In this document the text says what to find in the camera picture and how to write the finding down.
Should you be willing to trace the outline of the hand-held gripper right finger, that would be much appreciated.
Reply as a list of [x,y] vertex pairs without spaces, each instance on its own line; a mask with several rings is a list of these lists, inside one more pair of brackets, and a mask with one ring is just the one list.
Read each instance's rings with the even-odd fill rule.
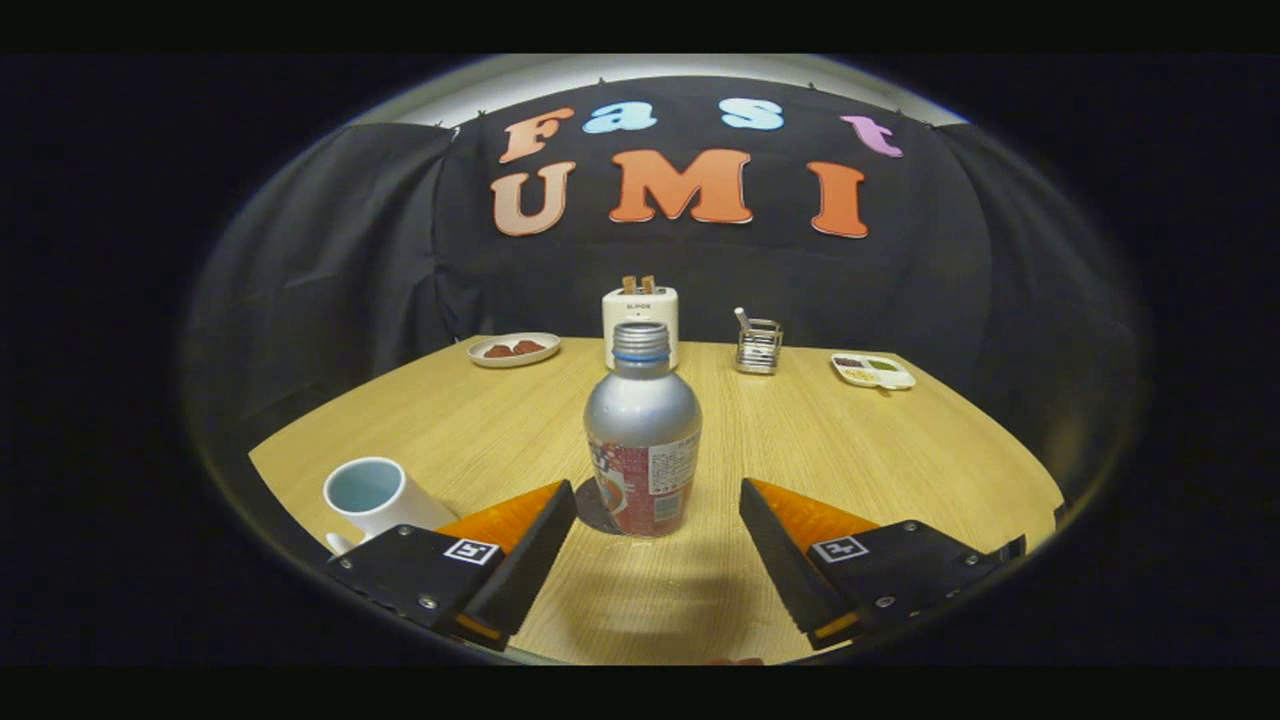
[[919,519],[881,525],[753,478],[739,514],[814,651],[923,623],[1027,552],[1024,536],[983,552]]

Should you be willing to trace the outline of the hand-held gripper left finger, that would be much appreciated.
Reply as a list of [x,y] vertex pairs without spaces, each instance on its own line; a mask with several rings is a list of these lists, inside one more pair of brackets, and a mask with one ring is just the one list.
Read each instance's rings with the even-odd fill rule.
[[330,559],[326,574],[416,626],[500,652],[576,519],[573,487],[559,480],[435,530],[394,525]]

